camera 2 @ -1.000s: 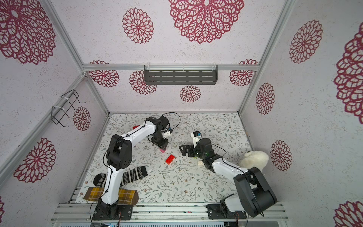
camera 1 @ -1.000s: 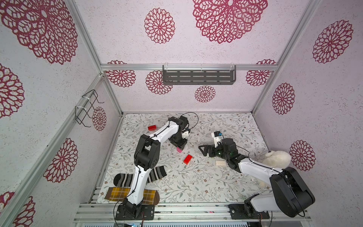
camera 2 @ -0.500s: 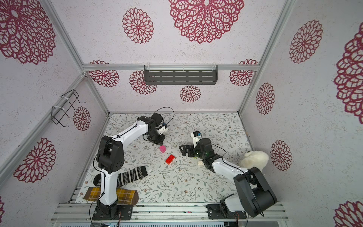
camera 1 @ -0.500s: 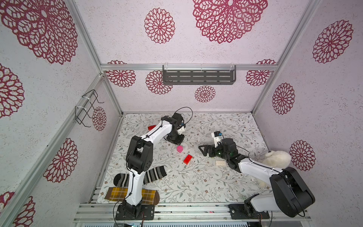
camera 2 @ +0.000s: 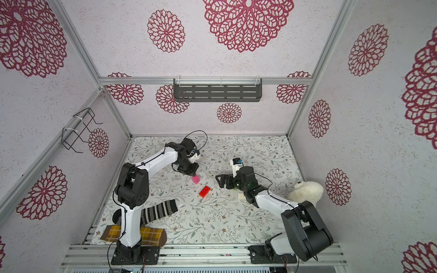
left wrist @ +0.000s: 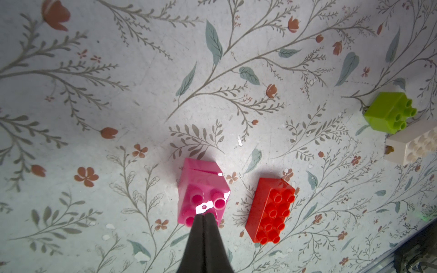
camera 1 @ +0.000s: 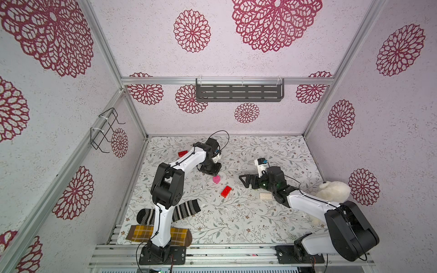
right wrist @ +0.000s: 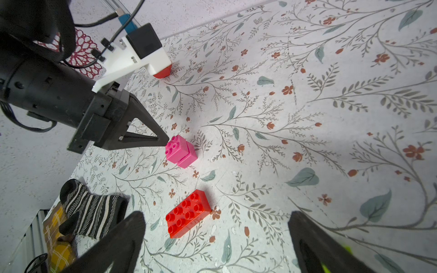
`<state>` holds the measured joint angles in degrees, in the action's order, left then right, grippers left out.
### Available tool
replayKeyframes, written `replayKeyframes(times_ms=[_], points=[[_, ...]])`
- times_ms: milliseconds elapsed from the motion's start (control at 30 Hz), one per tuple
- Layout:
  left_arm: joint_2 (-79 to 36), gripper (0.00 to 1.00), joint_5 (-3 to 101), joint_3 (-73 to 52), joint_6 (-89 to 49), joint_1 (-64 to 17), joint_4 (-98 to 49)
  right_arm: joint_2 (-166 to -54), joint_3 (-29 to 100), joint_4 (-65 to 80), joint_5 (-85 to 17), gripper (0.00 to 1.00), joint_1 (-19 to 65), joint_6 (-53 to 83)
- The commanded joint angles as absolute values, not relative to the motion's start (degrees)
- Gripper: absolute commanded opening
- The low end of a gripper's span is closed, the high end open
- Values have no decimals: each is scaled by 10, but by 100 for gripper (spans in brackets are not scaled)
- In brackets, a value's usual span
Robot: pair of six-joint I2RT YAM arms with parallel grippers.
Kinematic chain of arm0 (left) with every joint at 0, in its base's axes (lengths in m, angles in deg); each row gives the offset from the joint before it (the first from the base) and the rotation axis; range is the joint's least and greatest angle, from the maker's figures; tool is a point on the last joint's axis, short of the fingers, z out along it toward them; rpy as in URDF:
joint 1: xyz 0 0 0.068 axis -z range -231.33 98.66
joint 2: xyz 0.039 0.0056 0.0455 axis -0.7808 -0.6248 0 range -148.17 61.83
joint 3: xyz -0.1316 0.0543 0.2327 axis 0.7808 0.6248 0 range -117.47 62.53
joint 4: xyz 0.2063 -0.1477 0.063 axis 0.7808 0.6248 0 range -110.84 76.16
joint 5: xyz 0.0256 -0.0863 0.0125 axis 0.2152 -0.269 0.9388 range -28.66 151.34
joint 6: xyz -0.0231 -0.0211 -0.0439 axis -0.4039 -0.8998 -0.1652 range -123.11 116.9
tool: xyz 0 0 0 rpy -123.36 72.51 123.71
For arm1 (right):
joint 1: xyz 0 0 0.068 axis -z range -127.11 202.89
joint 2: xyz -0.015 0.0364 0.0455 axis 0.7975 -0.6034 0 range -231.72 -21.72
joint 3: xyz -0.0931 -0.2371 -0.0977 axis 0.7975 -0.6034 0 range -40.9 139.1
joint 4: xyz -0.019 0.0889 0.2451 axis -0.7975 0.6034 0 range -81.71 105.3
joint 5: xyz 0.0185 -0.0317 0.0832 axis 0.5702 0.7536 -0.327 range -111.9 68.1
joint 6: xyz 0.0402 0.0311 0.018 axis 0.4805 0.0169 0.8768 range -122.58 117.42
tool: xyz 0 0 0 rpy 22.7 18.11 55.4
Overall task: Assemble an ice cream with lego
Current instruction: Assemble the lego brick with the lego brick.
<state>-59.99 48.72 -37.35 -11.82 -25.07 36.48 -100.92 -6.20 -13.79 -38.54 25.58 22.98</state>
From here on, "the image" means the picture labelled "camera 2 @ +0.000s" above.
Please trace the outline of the pink lego brick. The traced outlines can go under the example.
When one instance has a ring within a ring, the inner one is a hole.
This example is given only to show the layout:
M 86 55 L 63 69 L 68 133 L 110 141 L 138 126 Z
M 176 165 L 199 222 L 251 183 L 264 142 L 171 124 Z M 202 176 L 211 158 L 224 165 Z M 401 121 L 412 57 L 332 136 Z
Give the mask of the pink lego brick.
M 192 181 L 194 184 L 198 184 L 200 182 L 200 177 L 198 175 L 192 177 Z

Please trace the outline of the red lego brick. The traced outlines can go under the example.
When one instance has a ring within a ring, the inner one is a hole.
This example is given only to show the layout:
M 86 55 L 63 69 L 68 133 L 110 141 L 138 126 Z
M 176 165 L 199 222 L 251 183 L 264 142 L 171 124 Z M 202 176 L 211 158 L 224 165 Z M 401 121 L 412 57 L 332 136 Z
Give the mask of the red lego brick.
M 205 186 L 199 193 L 199 196 L 201 198 L 205 198 L 207 196 L 207 194 L 209 194 L 211 191 L 211 188 L 209 188 L 208 186 Z

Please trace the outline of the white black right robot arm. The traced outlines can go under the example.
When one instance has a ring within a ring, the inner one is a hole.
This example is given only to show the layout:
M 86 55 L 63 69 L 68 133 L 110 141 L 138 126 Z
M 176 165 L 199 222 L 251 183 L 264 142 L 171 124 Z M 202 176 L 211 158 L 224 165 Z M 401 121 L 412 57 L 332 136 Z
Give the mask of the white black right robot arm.
M 253 167 L 245 166 L 233 174 L 215 176 L 220 188 L 243 192 L 247 202 L 264 209 L 283 222 L 285 232 L 266 240 L 264 256 L 270 263 L 300 259 L 307 262 L 330 247 L 333 237 L 314 205 L 286 200 L 261 185 Z

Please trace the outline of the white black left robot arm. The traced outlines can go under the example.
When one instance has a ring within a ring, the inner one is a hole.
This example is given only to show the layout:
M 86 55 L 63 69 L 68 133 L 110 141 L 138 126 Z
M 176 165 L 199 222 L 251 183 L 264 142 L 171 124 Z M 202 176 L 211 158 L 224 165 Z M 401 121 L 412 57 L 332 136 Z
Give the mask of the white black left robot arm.
M 141 210 L 149 197 L 149 179 L 166 166 L 176 165 L 176 171 L 195 177 L 199 165 L 196 163 L 200 152 L 189 138 L 181 143 L 169 142 L 164 148 L 141 162 L 122 166 L 119 181 L 114 189 L 116 202 L 121 206 L 122 246 L 133 248 L 141 244 Z

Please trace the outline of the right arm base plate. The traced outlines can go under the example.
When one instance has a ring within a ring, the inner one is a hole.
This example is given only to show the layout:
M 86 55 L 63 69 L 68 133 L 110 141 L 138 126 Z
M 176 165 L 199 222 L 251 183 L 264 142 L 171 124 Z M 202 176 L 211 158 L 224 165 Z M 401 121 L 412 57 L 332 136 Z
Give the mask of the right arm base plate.
M 268 250 L 265 245 L 251 245 L 248 247 L 250 252 L 251 264 L 297 264 L 298 260 L 295 254 L 275 254 L 272 250 Z

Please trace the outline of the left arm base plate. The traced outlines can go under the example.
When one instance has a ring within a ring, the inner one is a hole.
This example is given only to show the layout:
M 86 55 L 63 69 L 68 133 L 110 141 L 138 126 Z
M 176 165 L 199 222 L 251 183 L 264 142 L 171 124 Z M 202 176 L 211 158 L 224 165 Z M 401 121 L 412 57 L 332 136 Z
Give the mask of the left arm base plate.
M 135 246 L 132 248 L 124 245 L 116 247 L 111 265 L 157 265 L 160 247 Z

